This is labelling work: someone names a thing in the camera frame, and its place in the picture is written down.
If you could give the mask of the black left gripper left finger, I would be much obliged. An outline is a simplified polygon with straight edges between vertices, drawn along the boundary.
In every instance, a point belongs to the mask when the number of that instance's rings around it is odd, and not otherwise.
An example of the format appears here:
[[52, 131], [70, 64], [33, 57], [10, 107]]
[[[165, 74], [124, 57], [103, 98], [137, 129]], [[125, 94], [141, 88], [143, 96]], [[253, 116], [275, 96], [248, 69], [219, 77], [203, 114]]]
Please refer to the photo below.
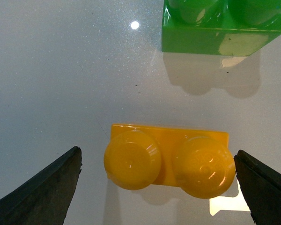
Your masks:
[[0, 199], [0, 225], [62, 225], [82, 165], [74, 146], [16, 190]]

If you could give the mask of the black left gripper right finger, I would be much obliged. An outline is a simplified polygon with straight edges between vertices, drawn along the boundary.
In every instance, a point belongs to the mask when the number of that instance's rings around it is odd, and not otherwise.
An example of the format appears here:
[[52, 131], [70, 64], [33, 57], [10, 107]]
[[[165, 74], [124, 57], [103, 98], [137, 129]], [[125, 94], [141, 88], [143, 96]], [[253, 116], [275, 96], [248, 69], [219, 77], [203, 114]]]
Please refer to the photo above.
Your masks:
[[239, 150], [234, 156], [237, 180], [257, 225], [281, 225], [281, 174]]

